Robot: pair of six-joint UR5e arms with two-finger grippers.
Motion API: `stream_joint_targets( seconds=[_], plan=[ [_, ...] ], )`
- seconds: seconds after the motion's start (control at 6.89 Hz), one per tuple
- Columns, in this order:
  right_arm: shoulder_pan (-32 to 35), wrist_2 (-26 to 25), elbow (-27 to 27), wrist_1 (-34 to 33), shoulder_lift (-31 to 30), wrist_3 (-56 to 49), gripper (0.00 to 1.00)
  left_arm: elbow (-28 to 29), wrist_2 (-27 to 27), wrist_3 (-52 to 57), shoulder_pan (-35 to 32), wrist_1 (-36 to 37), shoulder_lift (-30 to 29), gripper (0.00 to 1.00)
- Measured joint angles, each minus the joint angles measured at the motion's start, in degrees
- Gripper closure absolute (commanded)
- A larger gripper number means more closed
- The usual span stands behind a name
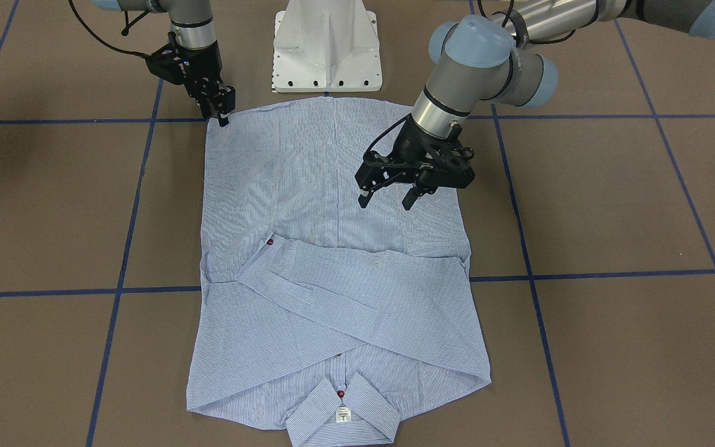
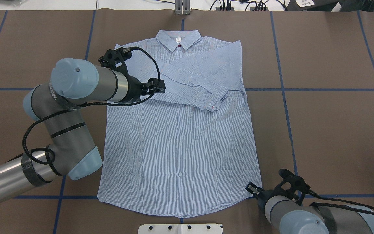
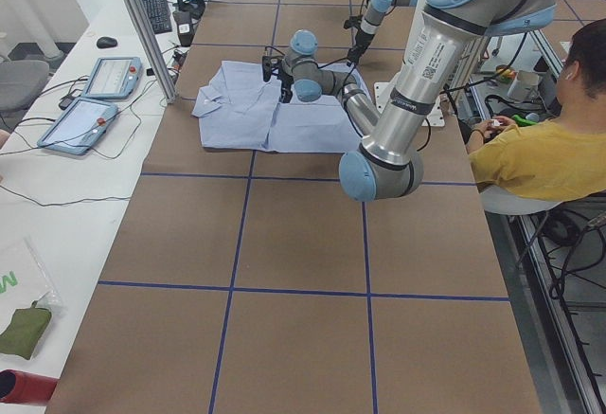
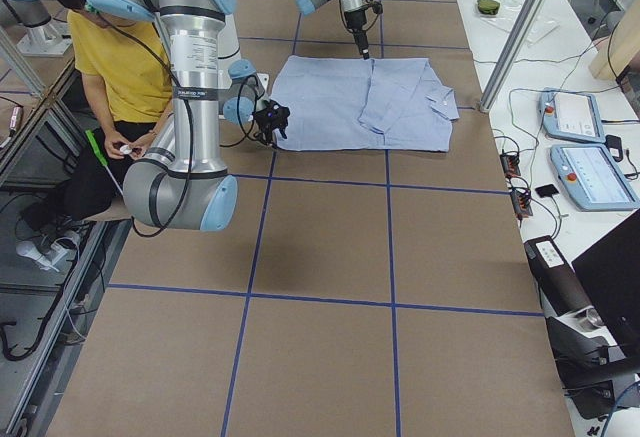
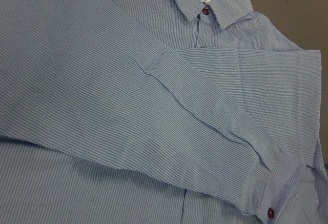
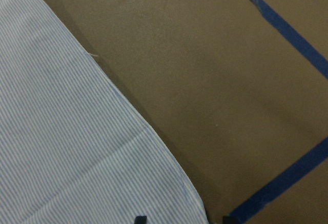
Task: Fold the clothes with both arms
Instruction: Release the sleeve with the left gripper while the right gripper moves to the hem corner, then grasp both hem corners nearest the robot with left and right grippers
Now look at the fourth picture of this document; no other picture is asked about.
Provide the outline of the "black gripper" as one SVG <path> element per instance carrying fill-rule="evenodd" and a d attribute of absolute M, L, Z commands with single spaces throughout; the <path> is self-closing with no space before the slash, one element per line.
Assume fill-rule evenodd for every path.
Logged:
<path fill-rule="evenodd" d="M 352 34 L 357 47 L 361 49 L 364 60 L 370 58 L 369 42 L 367 38 L 367 16 L 366 12 L 371 9 L 379 16 L 383 13 L 383 6 L 377 0 L 344 0 L 344 19 L 347 30 Z"/>
<path fill-rule="evenodd" d="M 288 107 L 281 106 L 274 100 L 269 101 L 265 108 L 253 113 L 253 120 L 259 128 L 254 138 L 263 145 L 276 146 L 274 132 L 278 131 L 282 139 L 287 139 L 286 128 L 289 116 Z"/>

